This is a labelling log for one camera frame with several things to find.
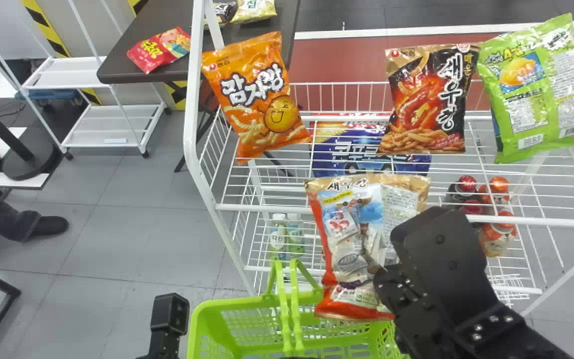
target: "cartoon potato face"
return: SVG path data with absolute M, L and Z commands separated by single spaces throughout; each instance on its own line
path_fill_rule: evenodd
M 269 131 L 282 133 L 298 122 L 298 107 L 289 96 L 278 96 L 265 111 L 265 126 Z

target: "red bottle cap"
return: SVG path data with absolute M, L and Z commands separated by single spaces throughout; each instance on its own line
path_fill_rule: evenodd
M 465 201 L 460 209 L 464 214 L 482 214 L 482 206 L 474 199 Z
M 462 176 L 457 181 L 459 182 L 457 184 L 457 189 L 460 192 L 474 192 L 475 191 L 475 184 L 476 184 L 475 177 L 473 177 L 473 176 Z
M 497 212 L 497 214 L 500 216 L 512 216 L 513 215 L 509 211 L 499 211 L 499 212 Z M 513 228 L 515 228 L 515 223 L 495 223 L 495 226 L 497 228 L 503 229 L 503 230 L 512 230 Z
M 501 176 L 491 178 L 490 190 L 492 193 L 508 193 L 508 180 Z

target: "orange snack bag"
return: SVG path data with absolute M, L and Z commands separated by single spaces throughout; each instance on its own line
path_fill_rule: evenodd
M 238 164 L 267 150 L 309 141 L 281 57 L 281 33 L 269 32 L 203 52 L 203 74 L 239 135 Z

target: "red snack package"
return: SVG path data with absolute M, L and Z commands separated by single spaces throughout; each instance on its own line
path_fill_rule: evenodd
M 317 316 L 353 321 L 392 320 L 373 286 L 375 273 L 396 261 L 391 230 L 419 213 L 429 179 L 352 175 L 305 181 L 325 253 L 323 299 Z
M 187 53 L 189 35 L 177 26 L 140 41 L 128 50 L 127 55 L 143 72 L 150 73 L 158 66 L 173 63 Z

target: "white wall stripe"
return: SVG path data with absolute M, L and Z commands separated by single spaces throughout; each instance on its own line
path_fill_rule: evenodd
M 440 34 L 486 34 L 495 32 L 511 32 L 524 30 L 538 25 L 540 22 L 499 23 L 486 25 L 454 25 L 454 26 L 423 26 L 399 27 L 393 29 L 365 30 L 335 30 L 335 31 L 299 31 L 294 39 L 326 39 L 326 38 L 365 38 L 381 36 L 419 36 Z

